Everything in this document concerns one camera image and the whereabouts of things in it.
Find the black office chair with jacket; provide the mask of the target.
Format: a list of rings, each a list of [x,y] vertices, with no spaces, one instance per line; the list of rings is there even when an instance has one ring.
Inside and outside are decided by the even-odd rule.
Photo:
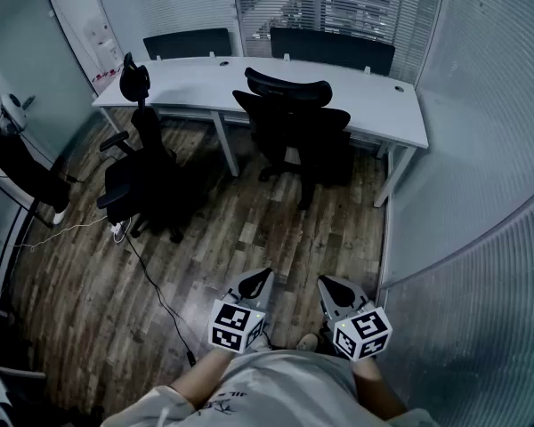
[[[150,75],[143,65],[134,63],[127,53],[119,78],[119,90],[124,98],[137,105],[131,122],[142,147],[133,149],[126,141],[129,133],[118,133],[100,145],[100,151],[117,147],[125,155],[110,165],[104,174],[105,193],[97,199],[97,207],[106,211],[113,226],[129,219],[137,221],[130,229],[133,238],[141,234],[141,226],[161,225],[170,230],[170,240],[182,241],[178,220],[174,216],[174,185],[179,181],[176,155],[162,141],[157,112],[146,104],[149,98]]]

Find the white window blinds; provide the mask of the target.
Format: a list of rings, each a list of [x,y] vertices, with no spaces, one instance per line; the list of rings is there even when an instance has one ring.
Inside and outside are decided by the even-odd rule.
[[[235,0],[243,52],[271,56],[271,28],[361,37],[395,48],[391,77],[415,84],[440,0]]]

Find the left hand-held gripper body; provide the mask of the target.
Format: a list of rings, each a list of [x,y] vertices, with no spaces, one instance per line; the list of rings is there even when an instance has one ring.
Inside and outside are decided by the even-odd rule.
[[[244,353],[263,334],[266,309],[265,292],[249,298],[230,288],[221,299],[214,301],[208,323],[208,343]]]

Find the person's right forearm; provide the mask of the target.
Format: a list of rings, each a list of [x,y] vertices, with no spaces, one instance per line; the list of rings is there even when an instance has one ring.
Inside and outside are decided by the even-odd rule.
[[[352,363],[352,375],[358,401],[370,413],[388,421],[407,412],[371,357]]]

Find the wide black desk partition panel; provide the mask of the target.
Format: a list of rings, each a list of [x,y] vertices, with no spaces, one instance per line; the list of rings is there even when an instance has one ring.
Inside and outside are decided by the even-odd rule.
[[[271,55],[366,70],[389,76],[395,47],[361,37],[339,35],[308,29],[271,28]]]

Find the person's white printed t-shirt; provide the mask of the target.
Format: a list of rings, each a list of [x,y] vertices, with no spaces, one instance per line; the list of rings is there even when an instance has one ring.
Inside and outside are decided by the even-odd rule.
[[[439,427],[421,408],[386,421],[363,407],[351,366],[312,352],[252,352],[232,360],[195,408],[157,386],[101,427]]]

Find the small black desk partition panel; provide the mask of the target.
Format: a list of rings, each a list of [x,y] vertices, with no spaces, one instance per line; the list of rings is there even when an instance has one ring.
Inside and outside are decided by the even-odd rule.
[[[232,55],[230,34],[227,28],[209,28],[174,32],[143,39],[152,60],[180,58],[229,57]]]

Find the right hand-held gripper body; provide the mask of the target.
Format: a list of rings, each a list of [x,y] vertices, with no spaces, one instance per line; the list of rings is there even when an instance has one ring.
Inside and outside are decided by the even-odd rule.
[[[384,309],[373,302],[334,320],[328,328],[335,351],[351,362],[382,352],[392,335],[392,326]]]

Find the black mesh office chair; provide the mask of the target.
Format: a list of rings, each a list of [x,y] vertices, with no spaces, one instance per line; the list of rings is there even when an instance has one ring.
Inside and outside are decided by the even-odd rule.
[[[246,111],[252,139],[269,165],[260,181],[284,172],[301,176],[298,208],[312,203],[315,186],[347,182],[352,168],[351,115],[328,106],[333,97],[327,81],[293,83],[245,69],[250,91],[235,90],[233,97]]]

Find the grey metal bar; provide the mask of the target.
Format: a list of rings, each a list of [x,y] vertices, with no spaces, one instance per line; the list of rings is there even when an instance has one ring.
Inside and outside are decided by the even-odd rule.
[[[20,370],[20,369],[1,367],[1,366],[0,366],[0,374],[8,375],[11,377],[37,379],[37,380],[44,380],[46,378],[46,374],[44,372],[34,372],[34,371]]]

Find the person's left forearm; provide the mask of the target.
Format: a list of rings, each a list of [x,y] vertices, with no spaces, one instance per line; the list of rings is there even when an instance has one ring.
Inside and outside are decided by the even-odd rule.
[[[200,409],[213,394],[235,355],[236,353],[231,350],[214,348],[194,367],[176,379],[171,387],[195,409]]]

